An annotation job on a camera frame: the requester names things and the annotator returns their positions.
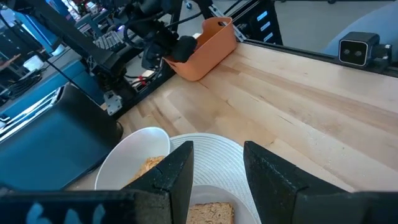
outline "wood grain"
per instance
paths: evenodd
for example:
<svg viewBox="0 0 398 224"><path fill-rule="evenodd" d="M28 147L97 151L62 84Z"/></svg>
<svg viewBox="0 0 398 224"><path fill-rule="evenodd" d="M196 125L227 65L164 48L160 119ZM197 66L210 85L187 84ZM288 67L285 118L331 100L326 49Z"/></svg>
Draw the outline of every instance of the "wood grain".
<svg viewBox="0 0 398 224"><path fill-rule="evenodd" d="M172 77L120 118L125 135L253 140L342 189L398 190L398 79L252 45L199 82Z"/></svg>

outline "blue light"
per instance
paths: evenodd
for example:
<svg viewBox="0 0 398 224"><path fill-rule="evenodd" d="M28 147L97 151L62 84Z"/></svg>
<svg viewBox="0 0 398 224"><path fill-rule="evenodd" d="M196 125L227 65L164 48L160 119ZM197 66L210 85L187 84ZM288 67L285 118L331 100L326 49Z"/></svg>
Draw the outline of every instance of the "blue light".
<svg viewBox="0 0 398 224"><path fill-rule="evenodd" d="M267 11L264 11L260 16L257 16L257 21L260 21L261 19L263 19L264 17L266 17L268 15Z"/></svg>
<svg viewBox="0 0 398 224"><path fill-rule="evenodd" d="M269 27L269 25L271 25L271 23L268 21L266 24L264 24L264 25L260 28L260 30L261 30L261 31L264 31L267 27Z"/></svg>
<svg viewBox="0 0 398 224"><path fill-rule="evenodd" d="M267 42L267 40L269 40L274 34L270 33L268 34L265 38L264 38L264 42Z"/></svg>

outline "white plate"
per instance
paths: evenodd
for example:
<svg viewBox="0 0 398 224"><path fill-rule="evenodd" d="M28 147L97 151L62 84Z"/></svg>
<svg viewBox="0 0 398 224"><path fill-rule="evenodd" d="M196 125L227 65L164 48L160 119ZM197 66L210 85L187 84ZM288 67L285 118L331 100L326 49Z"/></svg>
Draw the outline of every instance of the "white plate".
<svg viewBox="0 0 398 224"><path fill-rule="evenodd" d="M228 202L234 208L234 224L256 223L252 213L237 196L219 187L196 185L192 187L190 207L198 203Z"/></svg>
<svg viewBox="0 0 398 224"><path fill-rule="evenodd" d="M246 179L242 146L223 136L207 133L183 134L171 140L175 149L185 141L193 141L194 187L211 185L227 190L242 201L256 223L261 223Z"/></svg>

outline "gray floor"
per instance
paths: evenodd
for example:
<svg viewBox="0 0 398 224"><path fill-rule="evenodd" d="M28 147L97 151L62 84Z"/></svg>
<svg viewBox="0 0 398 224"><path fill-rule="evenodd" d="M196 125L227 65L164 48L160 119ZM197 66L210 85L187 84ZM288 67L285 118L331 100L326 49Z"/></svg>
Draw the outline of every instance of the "gray floor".
<svg viewBox="0 0 398 224"><path fill-rule="evenodd" d="M214 1L215 5L225 11L234 1ZM378 9L389 2L337 2L328 4L318 1L287 1L276 2L275 8L279 21L284 45L298 49L321 52L323 48L339 34L345 27L367 13ZM185 6L181 11L181 19L199 12L198 6L193 3L193 9ZM179 25L180 35L192 35L201 32L203 17ZM138 58L129 63L130 75L141 74L144 70Z"/></svg>

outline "white bowl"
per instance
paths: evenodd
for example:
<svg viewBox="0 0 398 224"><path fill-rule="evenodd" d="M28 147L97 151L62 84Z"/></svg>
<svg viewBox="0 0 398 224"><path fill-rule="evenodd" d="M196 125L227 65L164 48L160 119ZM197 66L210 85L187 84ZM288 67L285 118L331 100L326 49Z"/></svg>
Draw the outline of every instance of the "white bowl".
<svg viewBox="0 0 398 224"><path fill-rule="evenodd" d="M167 156L172 150L169 135L161 128L140 129L123 139L109 153L95 180L95 190L120 190L149 157Z"/></svg>
<svg viewBox="0 0 398 224"><path fill-rule="evenodd" d="M227 190L212 185L196 185L192 187L190 207L198 203L211 202L230 203L234 208L234 224L256 223L256 219L244 203Z"/></svg>

